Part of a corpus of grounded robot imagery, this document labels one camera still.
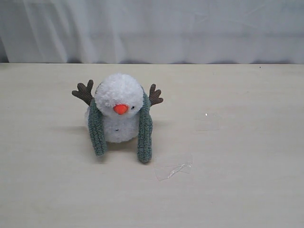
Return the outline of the clear tape piece near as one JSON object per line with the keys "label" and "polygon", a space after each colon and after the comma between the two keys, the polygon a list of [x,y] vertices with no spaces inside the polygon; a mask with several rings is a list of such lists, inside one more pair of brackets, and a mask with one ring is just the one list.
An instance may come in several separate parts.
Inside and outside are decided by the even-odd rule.
{"label": "clear tape piece near", "polygon": [[159,181],[170,179],[178,172],[191,173],[193,157],[191,153],[155,157],[154,171]]}

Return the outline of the teal fuzzy scarf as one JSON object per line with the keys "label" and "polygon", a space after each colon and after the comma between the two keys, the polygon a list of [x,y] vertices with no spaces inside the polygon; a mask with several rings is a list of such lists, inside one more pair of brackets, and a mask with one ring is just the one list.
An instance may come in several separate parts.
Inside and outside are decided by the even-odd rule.
{"label": "teal fuzzy scarf", "polygon": [[[152,130],[153,122],[150,115],[151,102],[144,91],[143,107],[140,109],[139,131],[137,138],[137,159],[142,163],[148,163],[152,158]],[[97,110],[94,100],[87,110],[87,127],[96,156],[102,156],[107,152],[107,142],[103,132],[102,114]]]}

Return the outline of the white plush snowman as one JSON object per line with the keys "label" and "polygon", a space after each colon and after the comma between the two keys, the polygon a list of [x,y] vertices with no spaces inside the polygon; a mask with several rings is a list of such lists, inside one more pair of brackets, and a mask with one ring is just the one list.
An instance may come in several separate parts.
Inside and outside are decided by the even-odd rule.
{"label": "white plush snowman", "polygon": [[144,89],[128,74],[116,73],[105,78],[92,94],[94,82],[77,84],[72,95],[90,105],[94,100],[102,114],[103,132],[109,143],[122,143],[138,135]]}

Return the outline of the white backdrop curtain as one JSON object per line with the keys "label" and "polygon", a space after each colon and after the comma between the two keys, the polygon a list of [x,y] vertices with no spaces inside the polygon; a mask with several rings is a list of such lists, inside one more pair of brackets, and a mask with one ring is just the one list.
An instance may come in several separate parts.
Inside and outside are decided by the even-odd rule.
{"label": "white backdrop curtain", "polygon": [[3,0],[11,63],[304,62],[301,0]]}

